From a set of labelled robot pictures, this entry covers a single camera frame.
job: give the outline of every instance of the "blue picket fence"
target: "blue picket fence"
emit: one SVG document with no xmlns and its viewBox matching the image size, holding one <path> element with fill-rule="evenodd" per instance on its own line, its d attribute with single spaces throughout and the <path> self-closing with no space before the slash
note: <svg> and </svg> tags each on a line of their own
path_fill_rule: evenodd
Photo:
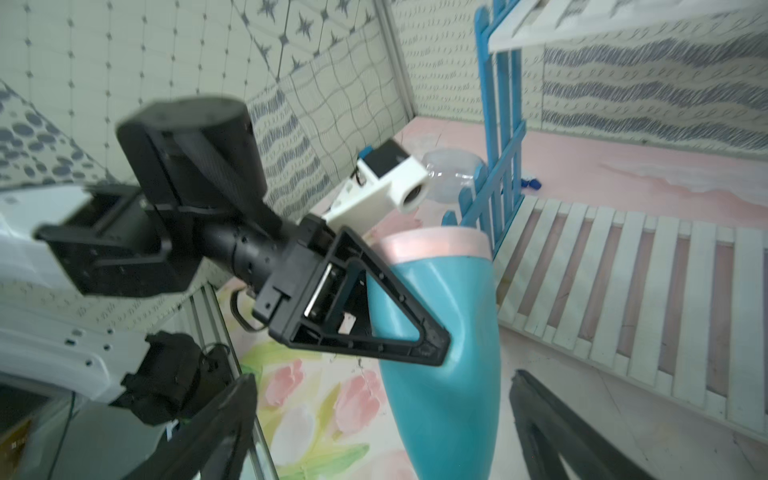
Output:
<svg viewBox="0 0 768 480">
<path fill-rule="evenodd" d="M 525 121 L 522 119 L 521 53 L 515 50 L 489 54 L 488 38 L 518 2 L 494 0 L 493 23 L 486 7 L 475 13 L 488 166 L 481 165 L 475 172 L 476 195 L 473 196 L 468 187 L 459 193 L 461 220 L 454 211 L 446 212 L 442 218 L 443 225 L 479 227 L 488 235 L 494 256 L 523 200 L 520 163 Z"/>
</svg>

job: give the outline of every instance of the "wire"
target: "wire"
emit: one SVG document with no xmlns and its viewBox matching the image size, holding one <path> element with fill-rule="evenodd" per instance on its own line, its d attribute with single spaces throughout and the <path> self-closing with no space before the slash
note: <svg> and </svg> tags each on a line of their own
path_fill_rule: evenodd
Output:
<svg viewBox="0 0 768 480">
<path fill-rule="evenodd" d="M 355 182 L 357 182 L 360 187 L 365 186 L 366 182 L 360 179 L 360 169 L 358 167 L 355 167 L 355 170 L 352 172 L 352 176 L 355 177 Z"/>
<path fill-rule="evenodd" d="M 72 392 L 72 399 L 69 402 L 69 413 L 67 414 L 67 423 L 64 424 L 64 431 L 61 433 L 61 440 L 58 441 L 58 447 L 56 447 L 56 453 L 53 456 L 53 463 L 48 470 L 47 480 L 51 480 L 53 477 L 53 471 L 56 468 L 56 462 L 58 462 L 58 456 L 61 453 L 61 447 L 64 446 L 64 439 L 67 438 L 67 430 L 69 430 L 69 423 L 72 421 L 72 414 L 74 413 L 74 392 Z"/>
<path fill-rule="evenodd" d="M 211 343 L 206 343 L 206 344 L 203 346 L 203 354 L 205 354 L 206 356 L 208 356 L 208 355 L 210 354 L 210 351 L 211 351 L 211 350 L 213 350 L 213 349 L 214 349 L 214 347 L 216 347 L 216 346 L 219 346 L 219 345 L 221 345 L 222 347 L 224 347 L 224 348 L 225 348 L 225 350 L 227 351 L 227 355 L 229 355 L 230 353 L 232 353 L 232 350 L 230 349 L 230 346 L 229 346 L 229 345 L 227 345 L 226 343 L 221 343 L 221 342 L 211 342 Z"/>
<path fill-rule="evenodd" d="M 250 323 L 248 323 L 242 315 L 240 315 L 240 310 L 237 308 L 237 298 L 240 295 L 240 292 L 245 290 L 244 288 L 241 288 L 239 290 L 235 290 L 232 292 L 232 295 L 230 296 L 230 310 L 232 311 L 232 316 L 235 317 L 235 320 L 240 324 L 240 326 L 243 327 L 243 329 L 246 332 L 251 333 L 258 333 L 262 330 L 266 329 L 266 325 L 262 325 L 259 328 L 253 328 Z"/>
</svg>

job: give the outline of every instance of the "blue polka dot pattern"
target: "blue polka dot pattern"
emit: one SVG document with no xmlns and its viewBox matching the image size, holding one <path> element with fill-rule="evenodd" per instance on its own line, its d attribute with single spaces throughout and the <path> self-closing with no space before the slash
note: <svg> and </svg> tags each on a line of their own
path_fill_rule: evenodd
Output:
<svg viewBox="0 0 768 480">
<path fill-rule="evenodd" d="M 0 80 L 0 189 L 113 183 L 101 162 Z"/>
</svg>

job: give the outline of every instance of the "pink floor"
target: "pink floor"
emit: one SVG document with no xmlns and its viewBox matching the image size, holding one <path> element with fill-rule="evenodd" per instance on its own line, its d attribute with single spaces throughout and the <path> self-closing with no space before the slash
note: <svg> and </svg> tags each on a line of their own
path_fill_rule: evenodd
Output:
<svg viewBox="0 0 768 480">
<path fill-rule="evenodd" d="M 481 124 L 417 117 L 396 135 L 396 140 L 412 153 L 455 147 L 486 160 Z M 602 165 L 612 161 L 738 169 L 754 161 L 535 131 L 525 135 L 522 161 L 544 185 L 535 192 L 538 197 L 768 230 L 768 208 L 749 204 L 730 192 L 693 194 L 663 180 L 625 174 Z"/>
</svg>

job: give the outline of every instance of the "patterned wallpaper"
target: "patterned wallpaper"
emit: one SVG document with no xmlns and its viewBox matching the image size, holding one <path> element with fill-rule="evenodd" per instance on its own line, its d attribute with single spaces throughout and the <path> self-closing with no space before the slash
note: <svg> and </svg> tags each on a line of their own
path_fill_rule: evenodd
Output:
<svg viewBox="0 0 768 480">
<path fill-rule="evenodd" d="M 482 120 L 472 19 L 484 3 L 392 4 L 418 114 Z M 525 48 L 523 62 L 531 128 L 768 156 L 766 9 Z"/>
<path fill-rule="evenodd" d="M 0 2 L 0 189 L 130 182 L 114 125 L 154 99 L 249 106 L 266 201 L 297 220 L 407 122 L 372 0 Z M 201 281 L 221 283 L 212 263 Z M 185 295 L 84 298 L 0 283 L 0 300 L 144 329 Z"/>
</svg>

